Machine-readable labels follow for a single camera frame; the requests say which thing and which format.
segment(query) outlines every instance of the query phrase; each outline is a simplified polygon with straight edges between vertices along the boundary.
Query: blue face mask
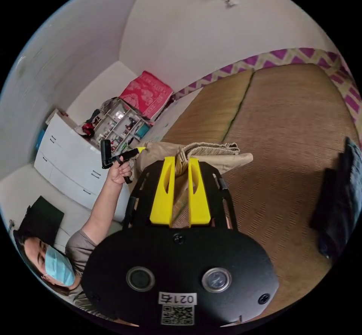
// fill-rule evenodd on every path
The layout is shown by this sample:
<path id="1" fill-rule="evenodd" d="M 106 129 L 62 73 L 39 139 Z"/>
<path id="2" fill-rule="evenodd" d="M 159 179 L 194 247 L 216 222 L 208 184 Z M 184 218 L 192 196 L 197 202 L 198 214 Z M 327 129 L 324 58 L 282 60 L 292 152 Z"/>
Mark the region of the blue face mask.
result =
<path id="1" fill-rule="evenodd" d="M 51 246 L 48 246 L 45 253 L 45 271 L 65 286 L 74 284 L 75 274 L 70 261 Z"/>

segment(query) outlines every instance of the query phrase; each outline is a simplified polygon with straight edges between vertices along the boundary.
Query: red object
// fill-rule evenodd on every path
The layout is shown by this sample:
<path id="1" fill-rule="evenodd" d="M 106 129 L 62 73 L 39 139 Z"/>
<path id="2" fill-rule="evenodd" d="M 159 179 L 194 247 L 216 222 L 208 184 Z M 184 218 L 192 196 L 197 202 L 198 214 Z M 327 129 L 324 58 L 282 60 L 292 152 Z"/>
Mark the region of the red object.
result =
<path id="1" fill-rule="evenodd" d="M 120 98 L 139 110 L 142 115 L 152 119 L 161 112 L 173 91 L 147 71 L 129 83 Z"/>

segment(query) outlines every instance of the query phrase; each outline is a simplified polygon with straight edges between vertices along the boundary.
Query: gray t-shirt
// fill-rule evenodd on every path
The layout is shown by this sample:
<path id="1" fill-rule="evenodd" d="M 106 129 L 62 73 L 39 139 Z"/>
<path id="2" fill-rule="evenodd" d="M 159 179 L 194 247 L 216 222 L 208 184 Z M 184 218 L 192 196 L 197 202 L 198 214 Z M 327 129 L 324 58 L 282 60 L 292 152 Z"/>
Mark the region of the gray t-shirt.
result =
<path id="1" fill-rule="evenodd" d="M 94 242 L 90 240 L 82 230 L 75 232 L 74 235 L 69 238 L 65 246 L 65 254 L 67 257 L 69 257 L 75 267 L 75 270 L 80 276 L 82 276 L 88 258 L 95 247 L 96 245 Z M 81 285 L 70 292 L 68 301 L 79 309 L 82 309 L 93 315 L 99 316 L 103 319 L 108 319 L 110 321 L 113 320 L 100 314 L 93 308 L 92 304 L 84 294 Z"/>

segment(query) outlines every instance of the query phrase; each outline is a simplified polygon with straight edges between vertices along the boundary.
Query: drawer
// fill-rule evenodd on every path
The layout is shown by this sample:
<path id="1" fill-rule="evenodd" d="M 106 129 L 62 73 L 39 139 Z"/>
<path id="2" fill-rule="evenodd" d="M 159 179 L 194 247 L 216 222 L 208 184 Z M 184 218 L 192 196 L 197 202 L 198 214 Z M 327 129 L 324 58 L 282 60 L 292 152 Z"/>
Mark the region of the drawer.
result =
<path id="1" fill-rule="evenodd" d="M 72 154 L 60 148 L 56 168 L 89 192 L 99 194 L 107 177 L 101 160 L 96 161 L 88 151 L 73 151 Z"/>
<path id="2" fill-rule="evenodd" d="M 68 153 L 85 149 L 90 145 L 58 115 L 53 116 L 46 133 Z"/>
<path id="3" fill-rule="evenodd" d="M 53 168 L 49 182 L 67 197 L 78 202 L 82 206 L 92 209 L 97 196 L 84 189 L 57 168 Z"/>
<path id="4" fill-rule="evenodd" d="M 53 170 L 53 164 L 47 159 L 47 157 L 38 151 L 35 158 L 34 168 L 47 180 L 49 181 L 50 175 Z"/>
<path id="5" fill-rule="evenodd" d="M 43 139 L 41 140 L 39 151 L 53 164 L 57 162 L 59 157 L 60 146 L 55 142 L 51 135 L 45 132 Z"/>

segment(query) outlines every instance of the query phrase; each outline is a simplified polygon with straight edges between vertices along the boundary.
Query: dark blanket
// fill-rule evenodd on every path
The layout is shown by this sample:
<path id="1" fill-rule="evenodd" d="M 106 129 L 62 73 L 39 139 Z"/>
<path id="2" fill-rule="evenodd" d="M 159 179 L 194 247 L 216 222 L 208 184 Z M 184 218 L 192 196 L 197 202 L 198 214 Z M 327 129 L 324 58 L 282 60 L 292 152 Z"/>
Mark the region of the dark blanket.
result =
<path id="1" fill-rule="evenodd" d="M 362 208 L 362 156 L 346 138 L 337 169 L 325 169 L 321 193 L 310 221 L 319 232 L 318 248 L 334 263 L 342 253 Z"/>

